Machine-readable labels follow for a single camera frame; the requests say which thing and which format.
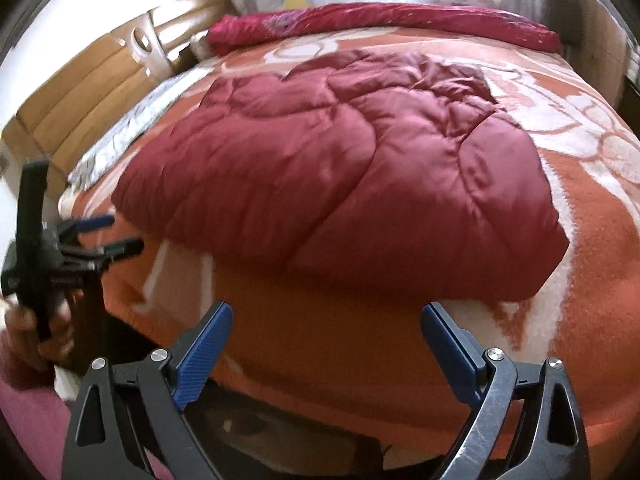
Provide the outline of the pink sleeve forearm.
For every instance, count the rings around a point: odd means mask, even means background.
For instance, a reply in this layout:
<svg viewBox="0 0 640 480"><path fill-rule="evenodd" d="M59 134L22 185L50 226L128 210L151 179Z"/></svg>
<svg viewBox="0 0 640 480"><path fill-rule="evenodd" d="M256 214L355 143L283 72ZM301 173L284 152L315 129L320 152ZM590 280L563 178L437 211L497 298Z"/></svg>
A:
<svg viewBox="0 0 640 480"><path fill-rule="evenodd" d="M56 393L53 365L36 356L22 333L1 331L1 411L17 442L43 478L62 477L63 453L70 407Z"/></svg>

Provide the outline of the person's left hand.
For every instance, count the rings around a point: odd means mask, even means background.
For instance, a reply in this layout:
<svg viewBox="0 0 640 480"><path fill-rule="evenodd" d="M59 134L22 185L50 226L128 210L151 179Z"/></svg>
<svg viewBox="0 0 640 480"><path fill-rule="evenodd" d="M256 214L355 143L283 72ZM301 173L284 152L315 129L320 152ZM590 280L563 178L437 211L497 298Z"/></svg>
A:
<svg viewBox="0 0 640 480"><path fill-rule="evenodd" d="M6 339L17 359L37 372L66 364L75 345L72 309L66 300L58 304L50 317L48 339L38 336L35 312L19 304L15 295L1 297L1 305Z"/></svg>

